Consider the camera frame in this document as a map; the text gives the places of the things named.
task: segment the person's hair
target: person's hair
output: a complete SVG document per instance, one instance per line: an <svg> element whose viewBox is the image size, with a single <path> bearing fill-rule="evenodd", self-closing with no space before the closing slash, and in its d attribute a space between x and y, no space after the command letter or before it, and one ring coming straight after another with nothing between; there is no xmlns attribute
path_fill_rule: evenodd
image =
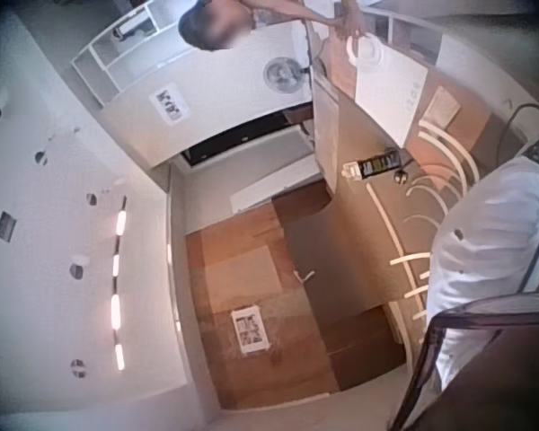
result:
<svg viewBox="0 0 539 431"><path fill-rule="evenodd" d="M226 48L227 37L213 40L208 36L208 28L212 23L213 16L206 6L212 0L198 0L184 15L178 23L178 30L181 38L196 47L205 51L217 51Z"/></svg>

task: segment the wall-mounted fan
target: wall-mounted fan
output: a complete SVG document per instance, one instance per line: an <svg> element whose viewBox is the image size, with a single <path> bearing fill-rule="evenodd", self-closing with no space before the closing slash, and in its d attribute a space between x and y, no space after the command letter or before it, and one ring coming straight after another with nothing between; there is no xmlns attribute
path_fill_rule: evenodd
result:
<svg viewBox="0 0 539 431"><path fill-rule="evenodd" d="M274 92L291 94L304 85L304 75L309 68L303 68L293 58L278 57L271 60L263 70L266 85Z"/></svg>

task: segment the white cabinet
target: white cabinet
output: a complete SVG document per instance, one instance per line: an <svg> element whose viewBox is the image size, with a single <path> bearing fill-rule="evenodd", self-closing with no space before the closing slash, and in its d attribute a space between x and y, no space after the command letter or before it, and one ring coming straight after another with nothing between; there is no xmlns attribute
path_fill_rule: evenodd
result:
<svg viewBox="0 0 539 431"><path fill-rule="evenodd" d="M72 60L102 107L191 50L178 32L179 15L171 0L149 0L102 31Z"/></svg>

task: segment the ceiling light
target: ceiling light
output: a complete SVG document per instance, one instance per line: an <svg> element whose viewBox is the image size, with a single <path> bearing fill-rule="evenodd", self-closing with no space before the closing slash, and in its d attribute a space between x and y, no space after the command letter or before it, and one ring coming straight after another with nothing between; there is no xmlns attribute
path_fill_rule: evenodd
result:
<svg viewBox="0 0 539 431"><path fill-rule="evenodd" d="M112 295L111 297L111 327L115 330L119 330L122 326L122 316L119 309L119 296Z"/></svg>
<svg viewBox="0 0 539 431"><path fill-rule="evenodd" d="M112 275L114 277L117 277L118 272L119 272L119 254L114 254L114 267L112 269Z"/></svg>
<svg viewBox="0 0 539 431"><path fill-rule="evenodd" d="M122 210L118 213L118 224L116 225L116 234L121 236L126 229L126 211Z"/></svg>
<svg viewBox="0 0 539 431"><path fill-rule="evenodd" d="M122 345L116 345L116 362L118 363L118 371L124 369L124 351L122 350Z"/></svg>

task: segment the wooden floor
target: wooden floor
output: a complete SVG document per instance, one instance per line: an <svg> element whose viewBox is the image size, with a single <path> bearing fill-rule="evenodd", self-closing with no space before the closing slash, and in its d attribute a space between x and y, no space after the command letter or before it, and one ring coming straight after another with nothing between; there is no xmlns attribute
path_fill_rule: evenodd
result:
<svg viewBox="0 0 539 431"><path fill-rule="evenodd" d="M403 362L381 308L325 330L294 275L283 225L329 200L319 182L188 235L192 296L222 408L336 392ZM271 347L244 355L230 313L253 304L261 309Z"/></svg>

